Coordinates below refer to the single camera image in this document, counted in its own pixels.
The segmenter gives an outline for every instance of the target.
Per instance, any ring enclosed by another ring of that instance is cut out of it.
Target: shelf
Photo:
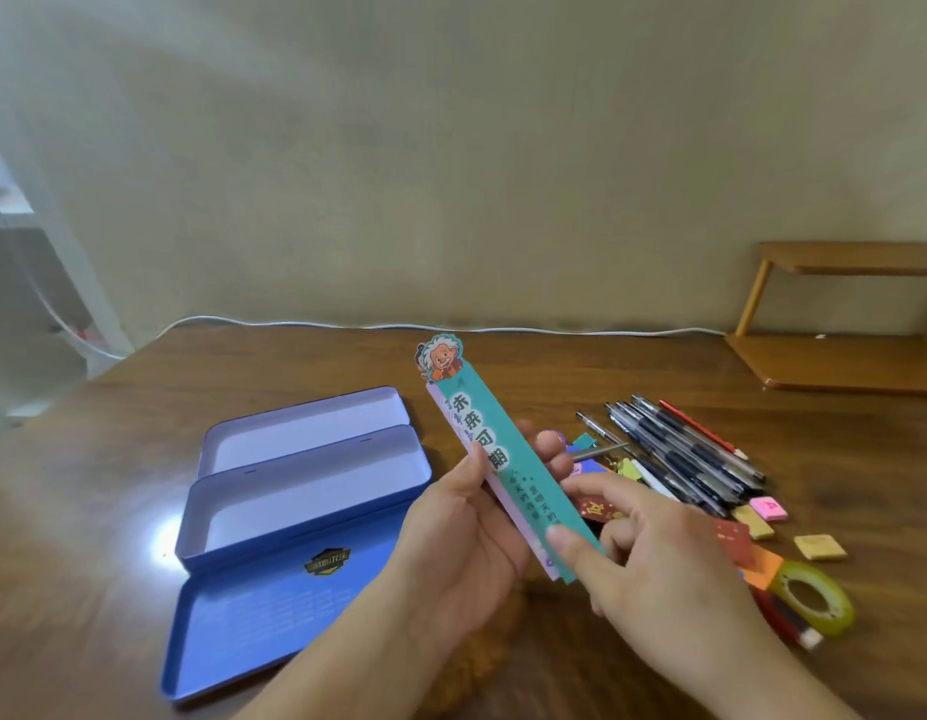
[[[733,336],[768,387],[927,396],[927,340],[900,336]]]
[[[760,253],[807,276],[927,276],[927,242],[761,242]]]

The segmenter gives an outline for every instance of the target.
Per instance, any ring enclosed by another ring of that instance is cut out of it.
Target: blue pencil case
[[[286,661],[374,580],[431,476],[409,422],[380,386],[207,432],[175,548],[190,577],[161,678],[169,700]]]

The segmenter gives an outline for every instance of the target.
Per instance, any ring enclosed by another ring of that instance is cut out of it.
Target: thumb
[[[484,483],[487,473],[491,471],[491,461],[480,442],[471,442],[466,457],[457,462],[457,466],[439,480],[439,485],[445,485],[459,496],[470,497]]]
[[[566,525],[550,526],[547,528],[546,538],[556,555],[577,574],[577,578],[597,604],[601,607],[612,605],[614,596],[620,593],[624,568]]]

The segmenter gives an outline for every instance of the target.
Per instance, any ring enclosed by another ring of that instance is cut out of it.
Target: bookmark
[[[570,583],[576,579],[573,572],[546,546],[547,528],[565,525],[599,551],[604,549],[463,355],[464,345],[452,334],[441,333],[421,343],[416,364],[427,381],[427,391],[464,445],[478,442],[486,450],[495,473],[487,482],[547,574],[553,579],[555,572]]]

